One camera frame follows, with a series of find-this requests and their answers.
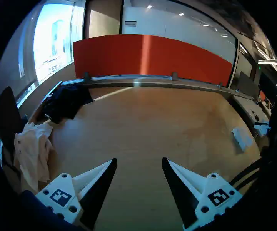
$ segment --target black garment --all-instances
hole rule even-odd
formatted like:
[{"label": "black garment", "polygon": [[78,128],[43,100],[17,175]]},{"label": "black garment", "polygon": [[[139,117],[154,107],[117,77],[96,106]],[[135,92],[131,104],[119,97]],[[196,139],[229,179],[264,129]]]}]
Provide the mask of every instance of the black garment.
[{"label": "black garment", "polygon": [[62,118],[73,119],[81,106],[93,102],[86,86],[60,87],[42,108],[51,121],[58,124]]}]

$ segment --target orange partition panel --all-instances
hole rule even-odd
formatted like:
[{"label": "orange partition panel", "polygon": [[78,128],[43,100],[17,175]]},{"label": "orange partition panel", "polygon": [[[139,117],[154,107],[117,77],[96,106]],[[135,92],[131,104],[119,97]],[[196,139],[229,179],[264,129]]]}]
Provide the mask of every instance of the orange partition panel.
[{"label": "orange partition panel", "polygon": [[232,64],[200,47],[152,35],[107,35],[73,43],[75,73],[172,75],[227,85]]}]

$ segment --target glass wall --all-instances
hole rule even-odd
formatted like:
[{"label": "glass wall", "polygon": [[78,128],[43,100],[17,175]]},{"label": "glass wall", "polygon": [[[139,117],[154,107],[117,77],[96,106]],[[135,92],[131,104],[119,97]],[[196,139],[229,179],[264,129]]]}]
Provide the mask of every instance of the glass wall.
[{"label": "glass wall", "polygon": [[34,35],[34,60],[38,81],[72,61],[70,25],[74,3],[43,6]]},{"label": "glass wall", "polygon": [[22,22],[18,47],[20,90],[11,86],[18,106],[39,84],[73,62],[72,44],[83,38],[85,0],[48,0]]},{"label": "glass wall", "polygon": [[208,16],[167,0],[125,0],[122,33],[156,35],[206,49],[231,64],[236,38]]}]

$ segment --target black chair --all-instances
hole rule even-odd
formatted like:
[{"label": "black chair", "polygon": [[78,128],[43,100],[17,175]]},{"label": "black chair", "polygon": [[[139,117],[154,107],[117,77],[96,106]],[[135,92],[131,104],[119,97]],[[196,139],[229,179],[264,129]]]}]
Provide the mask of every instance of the black chair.
[{"label": "black chair", "polygon": [[0,138],[3,146],[10,153],[11,164],[8,164],[2,155],[2,164],[7,165],[16,173],[19,171],[13,166],[15,152],[15,134],[23,131],[27,123],[26,115],[21,118],[11,87],[6,87],[0,95]]}]

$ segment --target white wall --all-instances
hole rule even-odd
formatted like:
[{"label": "white wall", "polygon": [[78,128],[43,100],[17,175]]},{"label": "white wall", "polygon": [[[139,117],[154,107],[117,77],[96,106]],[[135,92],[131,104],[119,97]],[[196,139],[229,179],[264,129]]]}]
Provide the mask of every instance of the white wall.
[{"label": "white wall", "polygon": [[[219,25],[216,31],[216,26],[212,27],[210,22],[208,22],[209,27],[204,27],[199,21],[191,20],[193,10],[188,7],[183,6],[182,12],[184,16],[154,8],[125,7],[122,33],[176,39],[204,48],[233,64],[236,50],[233,36],[228,34],[228,37],[221,37],[219,33],[223,30]],[[126,26],[125,21],[137,21],[136,27]]]},{"label": "white wall", "polygon": [[85,37],[119,34],[122,0],[90,1],[85,13]]},{"label": "white wall", "polygon": [[256,55],[254,54],[253,47],[253,41],[246,36],[243,36],[241,34],[238,34],[238,30],[234,28],[232,25],[230,25],[220,14],[218,14],[215,10],[211,9],[204,3],[202,3],[199,0],[180,0],[181,2],[184,2],[185,4],[188,4],[189,6],[192,6],[205,14],[209,15],[210,17],[217,20],[219,23],[221,23],[227,30],[229,30],[230,33],[232,33],[247,49],[247,51],[250,53],[250,55],[255,58]]}]

